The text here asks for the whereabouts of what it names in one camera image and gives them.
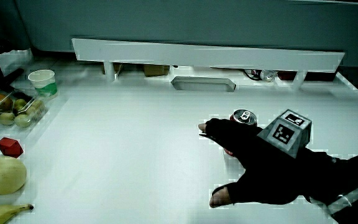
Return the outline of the person's right hand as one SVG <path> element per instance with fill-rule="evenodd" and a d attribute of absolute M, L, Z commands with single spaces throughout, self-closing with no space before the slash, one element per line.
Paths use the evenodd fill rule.
<path fill-rule="evenodd" d="M 317 198 L 316 161 L 308 148 L 301 148 L 293 158 L 260 138 L 260 127 L 229 119 L 212 118 L 198 128 L 204 137 L 228 150 L 245 169 L 236 182 L 212 192 L 210 207 L 249 202 L 284 205 L 300 195 Z"/>

